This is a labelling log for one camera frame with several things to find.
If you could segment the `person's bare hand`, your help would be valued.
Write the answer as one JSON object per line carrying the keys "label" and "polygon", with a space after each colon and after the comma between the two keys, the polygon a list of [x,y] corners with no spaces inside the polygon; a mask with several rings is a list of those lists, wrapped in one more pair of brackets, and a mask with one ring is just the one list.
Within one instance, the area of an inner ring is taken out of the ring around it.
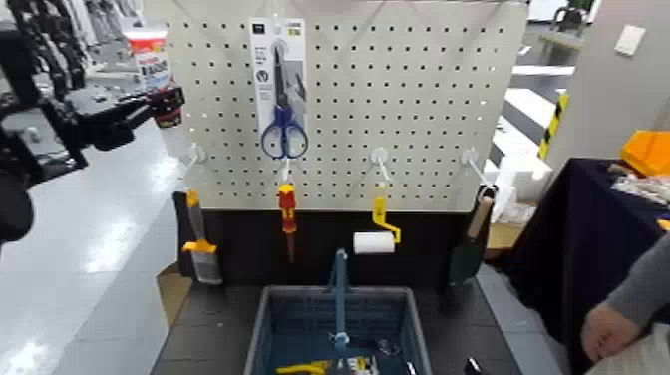
{"label": "person's bare hand", "polygon": [[585,355],[597,363],[621,352],[641,332],[641,326],[602,302],[586,315],[580,333],[581,346]]}

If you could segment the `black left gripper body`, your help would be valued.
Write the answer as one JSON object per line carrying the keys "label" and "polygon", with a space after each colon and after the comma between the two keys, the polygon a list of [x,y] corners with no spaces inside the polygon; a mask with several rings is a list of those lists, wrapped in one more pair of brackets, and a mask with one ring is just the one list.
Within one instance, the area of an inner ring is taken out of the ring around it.
{"label": "black left gripper body", "polygon": [[114,95],[101,88],[71,91],[61,102],[61,144],[67,150],[94,146],[110,151],[135,139],[135,129],[154,114],[159,94]]}

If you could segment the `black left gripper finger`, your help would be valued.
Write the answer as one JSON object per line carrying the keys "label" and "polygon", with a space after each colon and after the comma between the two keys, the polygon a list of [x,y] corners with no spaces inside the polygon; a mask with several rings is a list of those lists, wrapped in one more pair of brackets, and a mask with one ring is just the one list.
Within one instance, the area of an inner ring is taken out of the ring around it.
{"label": "black left gripper finger", "polygon": [[160,129],[177,127],[182,123],[181,108],[156,111],[153,118]]}
{"label": "black left gripper finger", "polygon": [[149,103],[154,108],[180,108],[185,104],[181,86],[168,86],[148,93]]}

